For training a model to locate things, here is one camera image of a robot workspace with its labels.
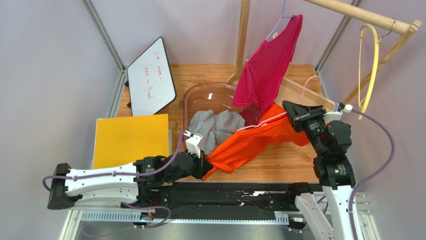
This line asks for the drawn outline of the grey t shirt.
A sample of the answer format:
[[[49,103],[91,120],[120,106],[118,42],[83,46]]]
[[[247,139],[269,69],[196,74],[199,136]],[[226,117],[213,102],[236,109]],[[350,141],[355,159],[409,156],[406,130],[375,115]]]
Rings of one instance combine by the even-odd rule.
[[[238,112],[224,110],[216,114],[210,109],[196,112],[190,120],[188,130],[203,136],[205,141],[199,148],[209,155],[244,126],[245,120]]]

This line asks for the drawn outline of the orange t shirt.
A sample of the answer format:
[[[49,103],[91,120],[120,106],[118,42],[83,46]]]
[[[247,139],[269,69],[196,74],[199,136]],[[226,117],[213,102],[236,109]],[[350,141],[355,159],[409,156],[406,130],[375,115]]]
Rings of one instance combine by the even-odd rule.
[[[252,128],[239,130],[219,145],[206,160],[213,165],[202,179],[206,181],[216,171],[231,174],[255,159],[267,146],[291,142],[298,146],[310,143],[303,132],[296,132],[283,107],[273,103]]]

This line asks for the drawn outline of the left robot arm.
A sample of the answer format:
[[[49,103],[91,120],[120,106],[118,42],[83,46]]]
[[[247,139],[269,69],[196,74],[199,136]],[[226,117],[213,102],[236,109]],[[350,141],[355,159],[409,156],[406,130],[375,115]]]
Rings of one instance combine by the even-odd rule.
[[[49,210],[70,209],[88,203],[114,202],[147,207],[154,200],[152,189],[193,177],[203,179],[213,166],[204,154],[187,151],[168,157],[148,156],[133,163],[99,169],[76,169],[68,163],[56,166],[42,183],[49,192]]]

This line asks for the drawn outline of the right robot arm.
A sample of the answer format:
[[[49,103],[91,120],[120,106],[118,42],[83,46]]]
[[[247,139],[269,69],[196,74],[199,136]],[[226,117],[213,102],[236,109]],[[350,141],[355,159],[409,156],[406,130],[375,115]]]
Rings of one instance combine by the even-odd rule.
[[[351,126],[340,119],[329,120],[322,105],[306,106],[284,100],[283,109],[297,133],[305,133],[316,157],[313,169],[322,186],[332,221],[320,209],[306,182],[293,183],[287,195],[301,212],[317,240],[354,240],[359,227],[356,202],[351,195],[356,186],[352,165],[346,156],[352,145]]]

